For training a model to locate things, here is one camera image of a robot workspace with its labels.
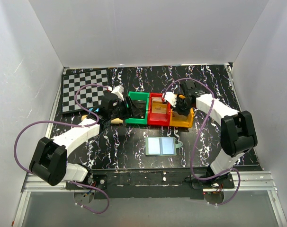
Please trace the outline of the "green plastic bin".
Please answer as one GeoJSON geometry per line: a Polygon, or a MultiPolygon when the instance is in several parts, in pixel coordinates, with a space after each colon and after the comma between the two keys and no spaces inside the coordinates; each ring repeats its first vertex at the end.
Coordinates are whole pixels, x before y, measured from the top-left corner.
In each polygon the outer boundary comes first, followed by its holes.
{"type": "Polygon", "coordinates": [[[150,93],[147,92],[135,92],[135,91],[129,91],[128,96],[133,100],[143,100],[146,101],[146,115],[144,119],[136,119],[136,118],[129,118],[125,120],[126,124],[141,124],[141,125],[147,125],[148,120],[148,107],[149,107],[149,98],[150,93]]]}

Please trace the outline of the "yellow plastic bin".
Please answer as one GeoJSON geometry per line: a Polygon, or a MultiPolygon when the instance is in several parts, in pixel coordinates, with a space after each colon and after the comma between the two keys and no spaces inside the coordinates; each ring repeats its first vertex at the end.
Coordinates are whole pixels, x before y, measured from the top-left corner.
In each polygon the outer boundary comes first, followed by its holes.
{"type": "Polygon", "coordinates": [[[170,126],[191,128],[194,120],[194,111],[190,110],[188,116],[180,115],[176,111],[170,110],[170,126]]]}

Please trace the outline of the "red plastic bin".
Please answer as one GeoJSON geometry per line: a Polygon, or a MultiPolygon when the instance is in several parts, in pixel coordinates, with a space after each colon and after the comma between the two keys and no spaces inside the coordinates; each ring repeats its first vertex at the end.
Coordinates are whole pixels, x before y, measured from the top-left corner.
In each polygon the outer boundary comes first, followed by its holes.
{"type": "Polygon", "coordinates": [[[156,126],[170,125],[170,104],[162,101],[161,93],[150,93],[147,123],[156,126]]]}

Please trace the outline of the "green card holder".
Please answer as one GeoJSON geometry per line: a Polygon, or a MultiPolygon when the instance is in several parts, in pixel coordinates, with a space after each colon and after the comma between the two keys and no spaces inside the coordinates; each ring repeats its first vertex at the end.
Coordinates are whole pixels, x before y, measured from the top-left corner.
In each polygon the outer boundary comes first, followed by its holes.
{"type": "Polygon", "coordinates": [[[147,137],[145,139],[146,156],[176,156],[176,149],[183,143],[174,137],[147,137]]]}

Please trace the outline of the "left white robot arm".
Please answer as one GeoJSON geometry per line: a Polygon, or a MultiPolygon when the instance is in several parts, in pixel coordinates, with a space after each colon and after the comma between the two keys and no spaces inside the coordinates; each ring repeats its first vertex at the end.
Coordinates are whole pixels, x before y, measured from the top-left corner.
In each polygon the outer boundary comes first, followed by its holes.
{"type": "Polygon", "coordinates": [[[75,127],[51,139],[39,140],[29,170],[51,186],[61,181],[83,182],[88,170],[79,165],[68,163],[69,155],[81,144],[99,135],[118,118],[126,120],[141,114],[141,110],[127,96],[120,99],[114,93],[107,93],[97,107],[75,127]]]}

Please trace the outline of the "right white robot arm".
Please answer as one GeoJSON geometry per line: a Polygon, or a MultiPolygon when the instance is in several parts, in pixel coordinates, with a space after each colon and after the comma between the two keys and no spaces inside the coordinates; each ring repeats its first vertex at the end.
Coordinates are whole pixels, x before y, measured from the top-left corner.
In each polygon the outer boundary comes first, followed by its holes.
{"type": "Polygon", "coordinates": [[[240,157],[257,146],[252,115],[248,111],[239,112],[226,106],[215,98],[212,91],[206,93],[199,89],[193,79],[179,81],[184,98],[177,95],[173,109],[185,115],[194,107],[220,125],[221,151],[208,166],[206,176],[197,177],[204,181],[216,180],[227,175],[240,157]]]}

